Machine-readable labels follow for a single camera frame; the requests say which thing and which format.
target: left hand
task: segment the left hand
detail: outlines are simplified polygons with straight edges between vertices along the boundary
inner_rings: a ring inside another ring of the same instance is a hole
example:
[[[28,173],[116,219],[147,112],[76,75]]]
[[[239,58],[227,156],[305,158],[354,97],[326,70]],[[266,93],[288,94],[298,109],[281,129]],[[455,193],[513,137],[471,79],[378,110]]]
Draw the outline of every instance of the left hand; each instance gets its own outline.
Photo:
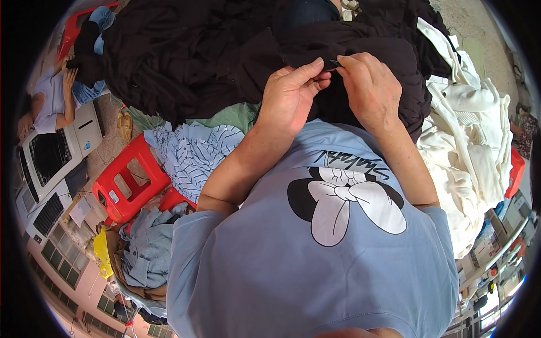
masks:
[[[265,131],[294,137],[306,123],[314,96],[331,84],[323,59],[293,69],[286,66],[269,76],[256,122]]]

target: plastic bag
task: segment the plastic bag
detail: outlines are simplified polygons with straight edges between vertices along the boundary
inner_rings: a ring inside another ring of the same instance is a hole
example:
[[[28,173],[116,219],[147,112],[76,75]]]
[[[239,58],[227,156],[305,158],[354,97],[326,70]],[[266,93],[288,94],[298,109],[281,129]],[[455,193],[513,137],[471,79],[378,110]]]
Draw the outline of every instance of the plastic bag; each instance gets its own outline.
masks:
[[[107,279],[112,276],[113,268],[111,267],[111,259],[107,251],[105,231],[107,230],[102,228],[100,234],[94,237],[94,253],[100,259],[100,275]]]

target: black mouse ear print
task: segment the black mouse ear print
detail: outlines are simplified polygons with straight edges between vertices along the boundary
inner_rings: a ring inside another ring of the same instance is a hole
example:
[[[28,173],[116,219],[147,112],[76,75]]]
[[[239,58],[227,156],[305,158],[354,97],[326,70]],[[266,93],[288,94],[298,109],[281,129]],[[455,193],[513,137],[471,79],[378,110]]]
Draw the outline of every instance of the black mouse ear print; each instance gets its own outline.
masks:
[[[317,204],[308,190],[308,184],[312,181],[314,181],[312,178],[302,178],[292,181],[287,186],[287,200],[291,210],[307,222],[312,221]]]
[[[386,185],[385,183],[376,181],[377,184],[379,184],[383,190],[387,193],[389,198],[396,203],[396,205],[402,210],[404,207],[404,199],[402,196],[398,193],[398,191],[394,190],[393,187],[390,185]]]
[[[323,181],[323,178],[321,178],[321,175],[319,174],[319,168],[310,167],[308,168],[308,172],[310,173],[310,176],[312,176],[315,180]]]

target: floor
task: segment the floor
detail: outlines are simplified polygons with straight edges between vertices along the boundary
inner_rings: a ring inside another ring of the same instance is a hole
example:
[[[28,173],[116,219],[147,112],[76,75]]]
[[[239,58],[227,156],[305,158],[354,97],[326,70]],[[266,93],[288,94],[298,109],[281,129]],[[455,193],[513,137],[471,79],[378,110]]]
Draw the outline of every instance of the floor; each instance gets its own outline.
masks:
[[[129,0],[120,0],[119,11]],[[441,12],[448,29],[458,35],[473,38],[480,42],[480,57],[484,59],[487,77],[492,80],[498,91],[511,96],[509,111],[514,112],[518,102],[518,91],[510,59],[505,51],[505,43],[498,28],[480,0],[431,0],[433,7]],[[96,178],[112,159],[126,146],[119,130],[116,128],[117,109],[110,100],[110,95],[104,95],[95,101],[96,110],[103,118],[105,138],[100,146],[88,157],[87,167],[90,181],[85,191],[91,191]],[[133,127],[132,138],[140,132]],[[129,166],[134,175],[147,178],[138,166]],[[105,211],[93,195],[87,194],[87,200],[97,213],[97,218],[105,219]]]

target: white clothing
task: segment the white clothing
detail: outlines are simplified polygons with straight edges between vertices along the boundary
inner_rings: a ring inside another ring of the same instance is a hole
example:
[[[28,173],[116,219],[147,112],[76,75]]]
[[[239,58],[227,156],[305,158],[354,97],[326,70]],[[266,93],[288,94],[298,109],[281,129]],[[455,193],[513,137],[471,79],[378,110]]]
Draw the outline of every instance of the white clothing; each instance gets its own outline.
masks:
[[[452,67],[450,81],[432,76],[426,83],[432,111],[417,148],[447,213],[454,258],[459,260],[472,248],[485,212],[504,199],[509,187],[510,97],[499,94],[489,78],[479,79],[466,52],[459,51],[459,63],[439,30],[422,18],[417,28]]]

